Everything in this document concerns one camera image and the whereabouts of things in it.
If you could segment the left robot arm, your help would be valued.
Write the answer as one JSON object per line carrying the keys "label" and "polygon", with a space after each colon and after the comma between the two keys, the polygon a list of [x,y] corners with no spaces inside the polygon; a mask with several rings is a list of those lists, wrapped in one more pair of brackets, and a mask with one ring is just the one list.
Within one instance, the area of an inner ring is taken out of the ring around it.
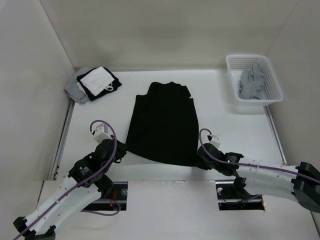
{"label": "left robot arm", "polygon": [[57,191],[33,213],[20,216],[13,225],[26,240],[53,240],[55,230],[76,213],[98,199],[112,195],[114,182],[106,173],[120,163],[128,147],[117,140],[105,139],[94,152],[78,160]]}

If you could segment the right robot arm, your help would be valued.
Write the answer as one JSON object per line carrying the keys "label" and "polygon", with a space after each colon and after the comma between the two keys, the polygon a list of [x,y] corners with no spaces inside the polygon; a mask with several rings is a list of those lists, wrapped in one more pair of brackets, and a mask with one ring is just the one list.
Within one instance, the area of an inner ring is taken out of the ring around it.
{"label": "right robot arm", "polygon": [[294,201],[311,212],[320,211],[320,172],[310,163],[264,165],[240,153],[223,153],[211,143],[203,144],[197,154],[199,168],[235,178],[233,183],[216,187],[224,205],[244,205],[265,195]]}

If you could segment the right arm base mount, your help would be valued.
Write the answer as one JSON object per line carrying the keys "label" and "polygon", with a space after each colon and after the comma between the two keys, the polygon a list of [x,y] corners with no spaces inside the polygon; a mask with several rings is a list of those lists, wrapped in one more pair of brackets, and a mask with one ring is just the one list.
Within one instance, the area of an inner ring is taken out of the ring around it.
{"label": "right arm base mount", "polygon": [[220,211],[264,211],[261,195],[251,195],[246,190],[245,178],[219,180],[215,182],[218,208]]}

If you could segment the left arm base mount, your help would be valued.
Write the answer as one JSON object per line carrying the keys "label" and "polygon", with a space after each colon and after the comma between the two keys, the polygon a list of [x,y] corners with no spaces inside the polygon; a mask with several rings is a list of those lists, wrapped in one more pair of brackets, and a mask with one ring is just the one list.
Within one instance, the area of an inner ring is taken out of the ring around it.
{"label": "left arm base mount", "polygon": [[128,182],[114,182],[113,189],[107,197],[95,200],[84,208],[84,211],[105,211],[107,213],[119,210],[119,207],[111,202],[115,200],[120,205],[121,211],[127,210]]}

